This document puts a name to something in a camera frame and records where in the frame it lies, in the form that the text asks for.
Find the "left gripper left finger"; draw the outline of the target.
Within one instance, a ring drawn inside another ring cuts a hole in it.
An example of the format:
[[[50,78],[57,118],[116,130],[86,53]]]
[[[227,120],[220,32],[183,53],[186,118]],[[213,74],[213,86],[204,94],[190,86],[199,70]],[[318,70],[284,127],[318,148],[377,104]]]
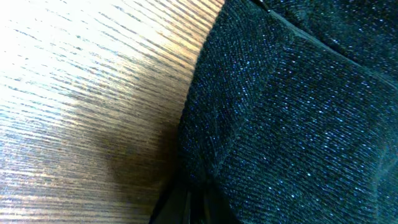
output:
[[[160,195],[149,224],[190,224],[191,193],[182,183],[169,185]]]

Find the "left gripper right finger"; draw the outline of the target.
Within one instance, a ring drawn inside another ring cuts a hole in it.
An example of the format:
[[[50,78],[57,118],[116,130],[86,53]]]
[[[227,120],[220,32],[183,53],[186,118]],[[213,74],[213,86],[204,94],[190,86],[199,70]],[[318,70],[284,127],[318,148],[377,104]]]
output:
[[[208,187],[203,198],[205,220],[207,224],[239,224],[228,201],[216,187]]]

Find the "black knit sweater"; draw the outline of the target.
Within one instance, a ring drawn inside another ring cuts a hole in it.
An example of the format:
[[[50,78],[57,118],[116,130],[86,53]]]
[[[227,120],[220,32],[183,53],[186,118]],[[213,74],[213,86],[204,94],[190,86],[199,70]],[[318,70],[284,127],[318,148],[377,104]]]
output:
[[[226,1],[177,146],[190,223],[396,223],[397,1]]]

